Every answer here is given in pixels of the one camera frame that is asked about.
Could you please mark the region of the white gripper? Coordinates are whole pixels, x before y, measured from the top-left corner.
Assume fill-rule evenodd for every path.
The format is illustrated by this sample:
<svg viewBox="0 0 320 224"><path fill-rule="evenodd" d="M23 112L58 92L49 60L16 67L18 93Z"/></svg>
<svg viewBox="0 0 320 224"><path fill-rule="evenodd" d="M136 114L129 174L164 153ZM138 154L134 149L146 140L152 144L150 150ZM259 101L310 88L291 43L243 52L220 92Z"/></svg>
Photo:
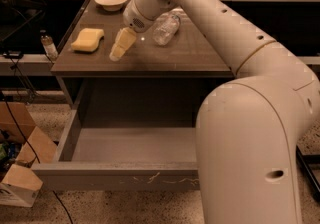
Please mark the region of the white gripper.
<svg viewBox="0 0 320 224"><path fill-rule="evenodd" d="M115 42L111 48L109 58L112 61L118 61L127 52L127 50L136 42L136 33L146 32L154 22L145 18L136 7L135 1L131 0L124 12L123 21L125 28L119 30Z"/></svg>

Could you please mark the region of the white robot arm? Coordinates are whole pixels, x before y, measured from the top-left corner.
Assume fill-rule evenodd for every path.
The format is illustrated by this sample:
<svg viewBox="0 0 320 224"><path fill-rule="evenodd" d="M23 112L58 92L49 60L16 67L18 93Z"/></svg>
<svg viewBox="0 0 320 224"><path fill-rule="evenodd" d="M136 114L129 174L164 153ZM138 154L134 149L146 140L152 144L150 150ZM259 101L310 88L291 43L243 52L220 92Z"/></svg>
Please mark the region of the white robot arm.
<svg viewBox="0 0 320 224"><path fill-rule="evenodd" d="M303 224L296 144L320 112L315 73L220 0L131 0L110 57L181 7L234 74L202 103L196 158L206 224Z"/></svg>

